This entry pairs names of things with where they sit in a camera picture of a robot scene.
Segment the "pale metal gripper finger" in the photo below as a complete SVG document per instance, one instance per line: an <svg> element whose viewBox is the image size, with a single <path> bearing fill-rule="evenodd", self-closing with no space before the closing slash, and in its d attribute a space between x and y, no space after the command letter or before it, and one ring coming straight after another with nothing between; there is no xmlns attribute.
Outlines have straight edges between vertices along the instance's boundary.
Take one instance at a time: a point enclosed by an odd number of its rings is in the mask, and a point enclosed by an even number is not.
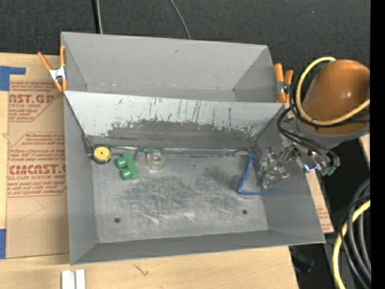
<svg viewBox="0 0 385 289"><path fill-rule="evenodd" d="M277 155L272 147L267 147L259 160L259 175L274 173L277 168Z"/></svg>
<svg viewBox="0 0 385 289"><path fill-rule="evenodd" d="M284 166L274 165L264 169L260 174L260 187L262 189L272 189L273 185L289 177L289 173Z"/></svg>

